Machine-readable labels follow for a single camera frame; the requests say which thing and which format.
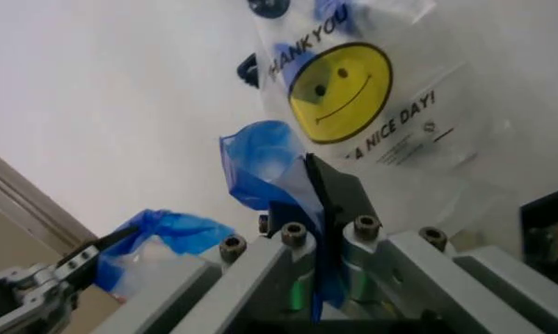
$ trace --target blue plastic bag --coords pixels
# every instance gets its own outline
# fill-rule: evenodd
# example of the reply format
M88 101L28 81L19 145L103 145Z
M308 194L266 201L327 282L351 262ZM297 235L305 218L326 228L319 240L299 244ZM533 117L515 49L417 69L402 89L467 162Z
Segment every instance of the blue plastic bag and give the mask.
M144 210L118 229L133 225L139 227L139 232L103 251L97 261L94 283L107 292L111 292L125 274L125 268L117 265L114 259L133 253L154 235L178 255L198 255L233 233L231 228L211 219L168 210Z
M269 203L298 205L317 240L317 282L312 316L318 320L321 301L339 305L343 291L324 244L324 209L304 165L305 150L284 122L270 120L220 138L221 159L230 194L245 206L267 210Z

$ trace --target white wall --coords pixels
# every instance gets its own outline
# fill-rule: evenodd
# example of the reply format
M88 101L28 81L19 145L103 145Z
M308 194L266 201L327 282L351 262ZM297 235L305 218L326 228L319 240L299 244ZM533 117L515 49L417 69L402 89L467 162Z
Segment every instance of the white wall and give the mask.
M516 130L464 169L558 189L558 0L439 3ZM255 235L217 143L263 118L235 75L252 28L244 0L0 0L0 156L98 235L147 207Z

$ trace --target bolt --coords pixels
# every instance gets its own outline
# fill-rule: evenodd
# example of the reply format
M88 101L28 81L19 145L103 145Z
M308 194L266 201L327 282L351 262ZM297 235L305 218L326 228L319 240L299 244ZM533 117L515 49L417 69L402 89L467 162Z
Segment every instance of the bolt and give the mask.
M269 232L269 215L261 214L258 216L258 232L268 233Z
M436 247L440 252L443 252L446 248L448 238L444 232L437 228L432 228L431 226L422 228L420 230L420 236L432 246Z
M246 250L246 240L241 235L232 234L219 244L221 258L233 263Z
M382 223L374 216L358 216L353 221L353 230L360 239L372 241L378 237Z
M301 223L287 223L281 228L281 241L291 247L300 247L306 243L308 231Z

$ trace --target plastic bag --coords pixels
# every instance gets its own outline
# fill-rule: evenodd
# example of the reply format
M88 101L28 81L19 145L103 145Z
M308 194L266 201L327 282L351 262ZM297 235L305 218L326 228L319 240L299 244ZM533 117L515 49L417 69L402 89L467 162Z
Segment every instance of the plastic bag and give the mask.
M267 210L271 201L298 205L312 225L317 240L316 274L312 317L318 320L321 301L338 305L343 291L337 269L330 263L324 235L324 208L304 166L298 138L284 122L256 122L237 134L219 139L221 161L230 194L245 206Z
M233 233L211 219L168 210L145 210L119 229L137 225L139 232L101 252L95 284L121 300L131 298L149 277L176 255L198 255Z
M432 0L273 3L253 8L262 99L310 152L430 168L475 153L490 118Z
M314 225L317 239L317 296L339 307L344 291L337 268L324 244L324 208L303 168L303 149L289 125L257 122L235 135L220 138L230 193L246 206L263 210L270 201L299 205ZM441 228L459 250L497 244L520 254L518 205L503 190L460 177L411 168L395 168L341 160L333 165L356 175L385 233ZM314 304L314 314L321 305Z
M493 244L522 256L518 201L498 186L416 168L359 163L336 168L360 179L387 234L434 226L458 251Z

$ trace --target yellow smiley face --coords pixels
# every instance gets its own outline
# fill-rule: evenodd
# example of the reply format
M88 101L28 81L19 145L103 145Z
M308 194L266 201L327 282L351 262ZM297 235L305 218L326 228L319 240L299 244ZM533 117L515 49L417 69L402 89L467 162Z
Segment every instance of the yellow smiley face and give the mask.
M368 126L392 86L387 56L374 45L349 43L304 65L289 87L289 104L315 143L344 141Z

